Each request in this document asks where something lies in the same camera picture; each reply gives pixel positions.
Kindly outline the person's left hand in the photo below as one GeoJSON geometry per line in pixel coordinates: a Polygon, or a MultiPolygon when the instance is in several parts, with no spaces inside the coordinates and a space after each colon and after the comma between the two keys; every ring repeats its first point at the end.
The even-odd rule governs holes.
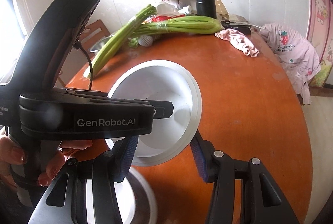
{"type": "MultiPolygon", "coordinates": [[[[57,151],[54,157],[49,161],[46,171],[38,177],[39,186],[48,186],[60,171],[65,163],[65,155],[71,150],[84,150],[93,145],[92,140],[63,141],[60,147],[63,152],[57,151]]],[[[22,165],[27,160],[24,150],[15,142],[10,140],[5,134],[5,128],[1,129],[1,181],[10,188],[11,191],[17,192],[17,186],[10,173],[10,165],[22,165]]]]}

